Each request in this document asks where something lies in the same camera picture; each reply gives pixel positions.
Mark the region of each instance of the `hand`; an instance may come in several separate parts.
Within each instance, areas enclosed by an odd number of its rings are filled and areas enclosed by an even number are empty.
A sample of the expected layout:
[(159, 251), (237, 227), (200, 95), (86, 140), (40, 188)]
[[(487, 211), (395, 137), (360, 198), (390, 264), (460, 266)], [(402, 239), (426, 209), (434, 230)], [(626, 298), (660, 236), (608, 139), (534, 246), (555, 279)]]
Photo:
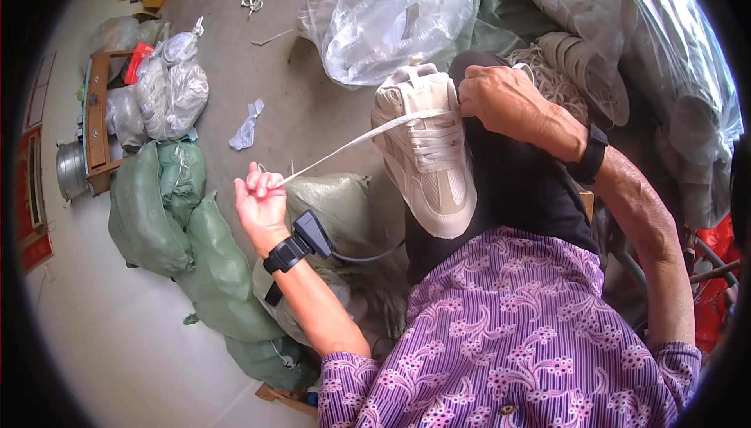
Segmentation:
[(267, 258), (271, 249), (290, 236), (284, 224), (287, 211), (287, 194), (284, 187), (277, 187), (282, 174), (258, 170), (251, 162), (248, 179), (235, 179), (235, 209), (239, 222), (262, 258)]
[(565, 162), (581, 160), (587, 147), (587, 127), (546, 101), (522, 70), (467, 67), (459, 97), (463, 116), (476, 116), (486, 130), (530, 142)]

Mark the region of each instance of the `sneaker tongue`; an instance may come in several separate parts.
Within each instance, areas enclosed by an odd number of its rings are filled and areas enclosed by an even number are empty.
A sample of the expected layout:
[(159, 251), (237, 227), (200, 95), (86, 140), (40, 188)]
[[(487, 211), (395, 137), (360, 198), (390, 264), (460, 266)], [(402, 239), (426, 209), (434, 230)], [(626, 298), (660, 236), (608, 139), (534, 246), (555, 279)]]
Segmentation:
[(448, 106), (448, 74), (436, 73), (412, 81), (400, 83), (406, 98), (409, 113), (421, 110), (441, 109), (449, 110)]

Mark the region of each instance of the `black pants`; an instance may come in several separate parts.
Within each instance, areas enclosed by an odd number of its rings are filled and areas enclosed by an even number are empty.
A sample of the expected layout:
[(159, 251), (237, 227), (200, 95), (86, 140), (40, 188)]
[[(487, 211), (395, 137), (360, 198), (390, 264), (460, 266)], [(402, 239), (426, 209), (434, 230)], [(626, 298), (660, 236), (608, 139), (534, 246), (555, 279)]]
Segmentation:
[[(459, 54), (448, 70), (457, 89), (467, 66), (508, 66), (508, 63), (487, 53)], [(464, 234), (455, 239), (440, 239), (428, 234), (406, 209), (405, 246), (410, 284), (421, 282), (429, 271), (472, 237), (493, 227), (510, 226), (557, 237), (598, 253), (576, 185), (560, 160), (529, 143), (491, 133), (476, 118), (465, 119), (464, 128), (477, 189), (474, 216)]]

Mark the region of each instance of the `black wrist strap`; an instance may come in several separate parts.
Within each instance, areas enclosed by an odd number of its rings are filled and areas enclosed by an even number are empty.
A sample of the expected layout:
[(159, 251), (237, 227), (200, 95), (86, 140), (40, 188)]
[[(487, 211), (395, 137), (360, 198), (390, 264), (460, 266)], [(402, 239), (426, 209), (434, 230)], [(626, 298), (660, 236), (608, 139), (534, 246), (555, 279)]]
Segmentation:
[(566, 164), (568, 175), (580, 184), (593, 184), (595, 176), (602, 166), (602, 160), (605, 158), (605, 148), (608, 146), (607, 135), (597, 128), (597, 125), (589, 123), (587, 148), (579, 162)]
[[(274, 273), (277, 270), (286, 273), (310, 252), (311, 248), (295, 234), (287, 237), (271, 249), (269, 257), (264, 260), (264, 268), (268, 273)], [(271, 289), (266, 293), (264, 301), (268, 302), (271, 306), (276, 306), (281, 299), (282, 291), (279, 289), (277, 282), (274, 282), (271, 285)]]

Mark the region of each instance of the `purple patterned fabric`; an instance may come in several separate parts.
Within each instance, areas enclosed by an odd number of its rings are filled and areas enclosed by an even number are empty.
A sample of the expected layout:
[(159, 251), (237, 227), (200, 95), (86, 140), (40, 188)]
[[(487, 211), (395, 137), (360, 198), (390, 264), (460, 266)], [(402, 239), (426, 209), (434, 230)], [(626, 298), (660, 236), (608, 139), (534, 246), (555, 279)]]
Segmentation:
[(696, 389), (699, 350), (644, 348), (600, 299), (596, 255), (504, 227), (418, 284), (379, 367), (322, 363), (319, 426), (666, 426)]

